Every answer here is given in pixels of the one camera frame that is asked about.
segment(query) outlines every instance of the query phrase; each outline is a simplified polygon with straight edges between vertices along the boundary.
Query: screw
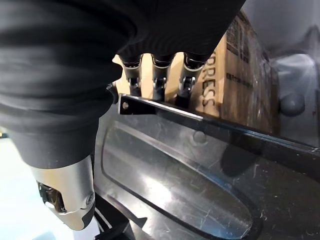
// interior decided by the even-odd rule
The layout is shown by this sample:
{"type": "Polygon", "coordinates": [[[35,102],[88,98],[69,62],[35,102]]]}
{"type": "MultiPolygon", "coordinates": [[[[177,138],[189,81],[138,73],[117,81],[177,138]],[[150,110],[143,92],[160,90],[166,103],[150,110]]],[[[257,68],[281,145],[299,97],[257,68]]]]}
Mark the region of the screw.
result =
{"type": "Polygon", "coordinates": [[[92,203],[92,201],[94,200],[94,194],[91,193],[90,196],[88,196],[88,198],[85,201],[85,204],[89,205],[92,203]]]}
{"type": "Polygon", "coordinates": [[[129,104],[125,101],[124,103],[122,103],[122,108],[124,110],[127,110],[129,108],[129,104]]]}

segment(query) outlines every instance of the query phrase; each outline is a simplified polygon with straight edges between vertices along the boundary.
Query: black rubber sleeve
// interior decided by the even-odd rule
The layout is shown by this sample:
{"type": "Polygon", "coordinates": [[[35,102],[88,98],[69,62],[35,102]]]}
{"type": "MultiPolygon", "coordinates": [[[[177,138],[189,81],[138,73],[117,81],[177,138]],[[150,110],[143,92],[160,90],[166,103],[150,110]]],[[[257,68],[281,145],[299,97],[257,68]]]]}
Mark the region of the black rubber sleeve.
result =
{"type": "Polygon", "coordinates": [[[0,126],[37,168],[93,151],[98,119],[113,102],[106,87],[122,74],[112,59],[128,25],[113,10],[101,20],[75,2],[0,0],[0,126]]]}

